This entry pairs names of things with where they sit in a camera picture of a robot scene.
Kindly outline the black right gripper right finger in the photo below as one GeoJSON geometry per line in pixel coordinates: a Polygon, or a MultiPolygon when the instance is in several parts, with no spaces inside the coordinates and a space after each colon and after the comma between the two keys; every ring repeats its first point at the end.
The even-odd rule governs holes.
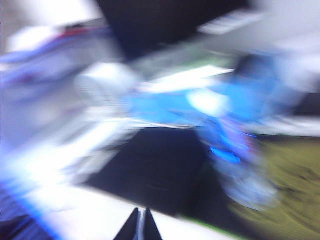
{"type": "Polygon", "coordinates": [[[144,212],[143,239],[162,240],[162,236],[159,232],[150,208],[146,208],[144,212]]]}

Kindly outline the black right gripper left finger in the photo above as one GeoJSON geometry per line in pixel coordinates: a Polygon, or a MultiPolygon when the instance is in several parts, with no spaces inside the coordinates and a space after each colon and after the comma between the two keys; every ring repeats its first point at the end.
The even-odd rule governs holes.
{"type": "Polygon", "coordinates": [[[114,240],[137,240],[139,238],[140,220],[141,212],[136,207],[119,230],[114,240]]]}

